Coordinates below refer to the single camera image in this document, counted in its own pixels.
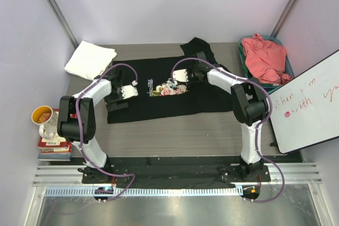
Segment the black floral t shirt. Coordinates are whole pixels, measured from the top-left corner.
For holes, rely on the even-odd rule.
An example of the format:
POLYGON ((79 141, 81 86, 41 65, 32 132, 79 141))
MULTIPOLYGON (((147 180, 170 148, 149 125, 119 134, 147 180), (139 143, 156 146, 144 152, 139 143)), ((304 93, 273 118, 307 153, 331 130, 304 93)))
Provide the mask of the black floral t shirt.
POLYGON ((210 44, 202 39, 193 38, 180 47, 183 56, 119 62, 116 70, 125 85, 138 80, 138 96, 128 99, 125 109, 108 112, 109 124, 233 110, 231 95, 217 86, 202 82, 172 87, 171 70, 178 61, 203 52, 207 61, 217 64, 210 44))

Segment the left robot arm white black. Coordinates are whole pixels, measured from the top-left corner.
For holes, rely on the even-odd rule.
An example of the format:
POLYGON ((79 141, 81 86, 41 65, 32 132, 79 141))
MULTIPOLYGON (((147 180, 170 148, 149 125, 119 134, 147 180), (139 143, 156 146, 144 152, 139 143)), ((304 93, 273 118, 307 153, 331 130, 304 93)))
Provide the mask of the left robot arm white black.
POLYGON ((57 133, 72 143, 85 159, 85 168, 78 169, 83 174, 83 183, 107 183, 117 178, 130 178, 131 183, 135 180, 135 174, 118 175, 113 172, 109 156, 102 151, 95 137, 95 106, 106 97, 116 103, 137 96, 137 84, 136 70, 120 63, 96 76, 90 85, 77 94, 60 99, 57 133), (121 85, 120 66, 133 71, 135 78, 130 85, 121 85))

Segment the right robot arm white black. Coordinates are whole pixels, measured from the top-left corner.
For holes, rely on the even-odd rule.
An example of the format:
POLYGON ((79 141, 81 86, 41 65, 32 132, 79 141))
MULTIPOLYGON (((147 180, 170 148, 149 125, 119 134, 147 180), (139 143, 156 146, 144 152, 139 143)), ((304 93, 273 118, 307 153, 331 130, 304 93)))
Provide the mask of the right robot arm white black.
POLYGON ((189 71, 189 81, 207 81, 231 95, 233 114, 241 125, 242 151, 239 158, 239 174, 243 180, 258 178, 263 170, 261 153, 262 121, 269 113, 267 94, 255 81, 231 74, 225 68, 207 62, 203 52, 195 55, 197 63, 189 71))

